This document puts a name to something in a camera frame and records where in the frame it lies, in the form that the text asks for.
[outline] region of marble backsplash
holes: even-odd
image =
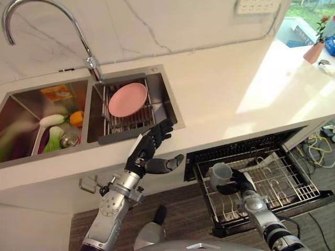
[[[276,13],[239,16],[237,0],[58,1],[77,18],[101,64],[273,36],[289,5],[282,0]],[[1,13],[8,2],[0,0]],[[0,35],[0,83],[84,67],[86,52],[55,7],[26,3],[11,28],[16,46]]]

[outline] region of sink basin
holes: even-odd
[[[134,82],[147,88],[148,97],[144,107],[125,118],[112,116],[107,109],[110,98],[118,89]],[[176,115],[178,111],[171,103],[172,95],[168,93],[167,83],[163,68],[158,65],[118,72],[109,75],[103,84],[95,84],[91,95],[87,142],[98,141],[103,145],[134,138],[166,118],[170,118],[174,124],[181,122]],[[102,112],[104,87],[106,110]]]
[[[133,82],[147,88],[144,107],[132,116],[113,117],[103,104],[122,86]],[[39,121],[49,115],[68,116],[79,110],[84,111],[82,128],[68,122],[58,125],[66,133],[77,134],[79,144],[41,153],[45,132]],[[136,138],[166,118],[173,121],[174,129],[184,126],[162,65],[106,74],[103,84],[87,77],[7,93],[0,104],[0,168]]]
[[[8,93],[0,106],[0,164],[37,155],[44,131],[39,121],[53,114],[84,111],[87,86],[88,80],[78,80]],[[69,123],[60,127],[81,134]]]

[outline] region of chrome faucet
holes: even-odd
[[[88,57],[84,59],[85,66],[89,70],[91,76],[93,79],[99,83],[102,83],[103,81],[103,75],[101,72],[101,69],[99,67],[99,62],[96,59],[96,57],[93,55],[90,47],[87,44],[87,41],[79,27],[78,21],[75,19],[73,14],[63,5],[60,3],[54,1],[54,0],[13,0],[9,2],[9,4],[4,9],[3,15],[2,15],[2,31],[5,35],[5,38],[9,45],[15,45],[15,41],[12,36],[12,32],[10,31],[10,19],[12,18],[12,15],[17,7],[19,7],[21,4],[27,3],[27,2],[44,2],[47,4],[51,4],[55,6],[56,8],[60,9],[62,12],[65,13],[65,15],[71,20],[75,31],[77,32],[83,46],[85,47],[85,50],[88,54]]]

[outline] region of white mug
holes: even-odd
[[[217,186],[223,186],[230,182],[232,176],[232,170],[225,163],[216,163],[212,167],[212,174],[210,176],[210,186],[216,190]]]

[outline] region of open dishwasher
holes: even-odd
[[[213,235],[225,237],[253,228],[240,213],[240,195],[222,195],[209,185],[212,167],[224,162],[240,172],[248,172],[257,192],[266,196],[271,210],[292,217],[335,200],[332,191],[320,191],[292,153],[283,145],[299,129],[188,153],[184,181],[197,179],[213,221]]]

